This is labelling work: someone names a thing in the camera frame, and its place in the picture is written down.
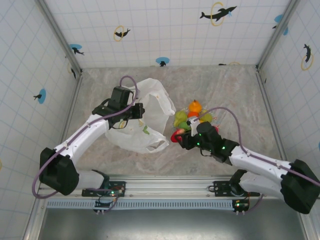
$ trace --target gray floor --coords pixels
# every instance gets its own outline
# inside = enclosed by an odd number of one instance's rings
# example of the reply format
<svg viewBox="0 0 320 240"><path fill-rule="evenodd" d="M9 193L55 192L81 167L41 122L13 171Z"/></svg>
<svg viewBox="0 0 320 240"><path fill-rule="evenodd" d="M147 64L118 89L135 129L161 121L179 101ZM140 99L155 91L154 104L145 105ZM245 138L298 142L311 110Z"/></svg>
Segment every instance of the gray floor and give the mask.
<svg viewBox="0 0 320 240"><path fill-rule="evenodd" d="M68 136L88 119L96 106L111 96L112 89L124 75L134 77L137 82L147 78L161 81L177 110L187 107L194 99L207 109L230 108L239 119L243 144L255 152L279 158L253 66L85 69ZM132 86L129 79L124 84ZM220 122L221 136L238 142L233 117L224 111L216 111L214 115ZM164 131L168 138L173 133L173 120L169 118ZM127 175L229 175L235 172L232 166L201 156L199 149L187 151L178 143L170 143L159 153L138 154L114 146L105 136L89 147L76 167Z"/></svg>
<svg viewBox="0 0 320 240"><path fill-rule="evenodd" d="M48 209L39 240L305 240L297 212L264 199L246 215L226 210Z"/></svg>

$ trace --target tiled wall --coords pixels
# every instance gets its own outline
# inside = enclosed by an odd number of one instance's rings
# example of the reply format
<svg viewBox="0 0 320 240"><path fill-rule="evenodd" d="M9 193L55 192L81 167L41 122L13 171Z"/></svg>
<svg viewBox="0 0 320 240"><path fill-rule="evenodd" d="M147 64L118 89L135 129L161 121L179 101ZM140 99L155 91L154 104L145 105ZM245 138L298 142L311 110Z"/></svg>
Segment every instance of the tiled wall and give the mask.
<svg viewBox="0 0 320 240"><path fill-rule="evenodd" d="M302 1L288 28L266 64L265 85L288 160L307 162L320 178L320 1Z"/></svg>
<svg viewBox="0 0 320 240"><path fill-rule="evenodd" d="M159 57L167 66L257 64L289 0L46 2L68 43L81 46L81 67L104 68L159 66ZM218 26L200 18L230 7ZM130 30L123 38L119 26Z"/></svg>
<svg viewBox="0 0 320 240"><path fill-rule="evenodd" d="M67 67L34 0L1 0L0 239L24 234L40 152L59 143L76 85Z"/></svg>

